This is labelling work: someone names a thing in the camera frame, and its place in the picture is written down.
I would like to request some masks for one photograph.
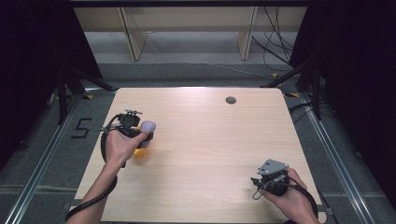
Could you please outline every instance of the hand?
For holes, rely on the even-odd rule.
[[[291,168],[287,169],[288,176],[298,182],[298,184],[306,189],[306,184],[297,174],[297,172]],[[290,184],[295,185],[296,182],[290,179]],[[280,197],[260,190],[260,193],[270,202],[272,202],[280,211],[290,220],[296,223],[319,223],[316,219],[314,212],[312,211],[311,203],[306,197],[296,189],[288,188],[288,191]]]
[[[132,158],[134,150],[148,135],[149,133],[142,132],[134,138],[129,138],[118,130],[109,132],[106,138],[106,163],[115,162],[117,165],[122,166]]]

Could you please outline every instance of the finger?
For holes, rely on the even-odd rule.
[[[276,195],[274,195],[274,194],[272,194],[272,193],[270,193],[270,192],[267,192],[267,191],[265,191],[265,190],[263,190],[263,189],[259,190],[259,192],[260,192],[260,194],[261,194],[262,196],[264,196],[264,198],[266,198],[266,199],[267,199],[268,201],[270,201],[271,203],[276,204],[276,201],[279,199],[278,196],[276,196]]]
[[[112,141],[117,141],[117,139],[120,139],[124,135],[120,133],[119,130],[117,129],[110,129],[109,132],[107,133],[107,138],[106,138],[106,144],[111,143]]]
[[[138,136],[134,137],[134,141],[136,141],[137,144],[140,144],[143,142],[147,137],[149,136],[148,132],[142,132]]]
[[[297,172],[294,169],[288,168],[287,171],[288,171],[288,176],[293,178],[295,181],[297,181],[297,183],[295,183],[293,180],[290,180],[289,181],[290,184],[299,184],[301,187],[306,189],[306,184],[304,183],[304,181],[300,178],[300,176],[297,174]]]

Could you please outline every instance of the forearm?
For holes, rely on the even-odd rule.
[[[318,224],[320,223],[312,211],[311,203],[305,197],[299,197],[298,203],[289,204],[287,211],[282,211],[288,218],[297,224]]]
[[[102,172],[96,178],[87,194],[82,199],[81,203],[85,203],[98,195],[105,192],[113,182],[117,173],[119,172],[121,165],[115,162],[108,162],[102,169]],[[76,213],[70,217],[67,223],[100,223],[103,211],[105,210],[107,197],[102,201],[93,204],[92,206]]]

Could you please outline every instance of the metal rod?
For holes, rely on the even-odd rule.
[[[309,98],[306,95],[306,93],[301,93],[300,95],[302,96],[301,101],[303,103],[309,102]],[[320,142],[322,143],[330,161],[332,162],[332,166],[335,172],[337,173],[341,185],[344,187],[344,190],[346,191],[346,196],[349,198],[353,208],[355,209],[355,212],[359,220],[361,221],[361,223],[375,223],[375,220],[369,211],[366,201],[361,196],[359,189],[357,188],[351,176],[349,175],[347,168],[345,167],[343,161],[338,155],[337,150],[332,144],[332,140],[330,139],[330,136],[327,134],[326,129],[324,128],[322,122],[316,119],[315,114],[312,112],[312,110],[306,109],[306,111],[308,111],[307,112],[308,117],[311,120],[312,125],[314,126],[315,131],[317,132],[318,137],[320,139]]]
[[[65,127],[68,125],[70,121],[70,117],[73,114],[79,100],[81,99],[81,95],[75,95],[70,102],[68,115],[65,117],[64,122],[58,125],[55,130],[54,135],[51,137],[47,148],[45,149],[43,155],[41,156],[40,161],[38,162],[35,170],[33,171],[32,175],[30,176],[27,184],[24,186],[23,191],[15,202],[13,207],[10,210],[10,213],[7,217],[7,224],[17,224],[21,222],[21,219],[30,203],[32,201],[33,196],[35,195],[35,189],[38,186],[43,174],[47,170],[47,167],[50,164],[50,161],[53,157],[54,152],[56,151],[59,142],[63,136]]]

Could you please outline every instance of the gray floor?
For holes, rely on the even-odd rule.
[[[254,34],[265,43],[261,33]],[[290,43],[295,34],[283,35]],[[273,80],[273,74],[284,74],[290,67],[275,57],[265,54],[252,42],[249,58],[241,61],[235,35],[232,33],[153,33],[141,59],[133,62],[121,33],[87,33],[104,80],[117,87],[177,87],[177,86],[237,86],[258,88]],[[271,49],[284,58],[283,51]],[[295,93],[298,77],[279,86],[285,93]],[[96,87],[84,83],[87,89]],[[114,93],[95,91],[92,99],[82,99],[65,127],[60,144],[43,174],[34,197],[30,201],[21,223],[63,223],[68,206],[77,191],[79,181],[91,156],[98,130],[114,98]],[[300,97],[285,97],[288,107],[302,102]],[[377,185],[365,163],[356,157],[353,143],[348,139],[342,124],[328,105],[321,105],[322,124],[326,128],[343,164],[359,189],[376,223],[395,223],[396,213]],[[52,134],[57,128],[57,101],[44,111],[26,141],[29,147],[16,151],[7,166],[0,172],[0,221],[5,220],[21,194],[23,186],[38,164]],[[86,138],[75,128],[78,121],[90,129]],[[342,186],[312,121],[305,108],[296,110],[291,118],[300,138],[308,165],[318,189],[323,193],[339,223],[360,223],[354,207]],[[332,216],[326,223],[336,223]]]

